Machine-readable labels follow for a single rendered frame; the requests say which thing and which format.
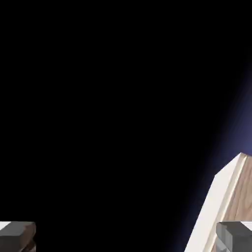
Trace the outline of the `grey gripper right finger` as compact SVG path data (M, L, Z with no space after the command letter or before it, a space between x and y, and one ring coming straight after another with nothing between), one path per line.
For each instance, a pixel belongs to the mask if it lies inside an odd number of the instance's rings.
M216 252L252 252L252 221L218 222L216 235Z

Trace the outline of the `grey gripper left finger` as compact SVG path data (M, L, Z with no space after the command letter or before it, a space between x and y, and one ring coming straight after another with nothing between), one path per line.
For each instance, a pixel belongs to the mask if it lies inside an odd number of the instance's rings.
M0 252L35 252L33 221L0 221Z

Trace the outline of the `light wood cabinet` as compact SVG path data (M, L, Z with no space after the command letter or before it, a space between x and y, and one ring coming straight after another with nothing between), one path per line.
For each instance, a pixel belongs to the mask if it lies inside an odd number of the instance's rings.
M184 252L216 252L216 225L252 221L252 156L239 153L212 181Z

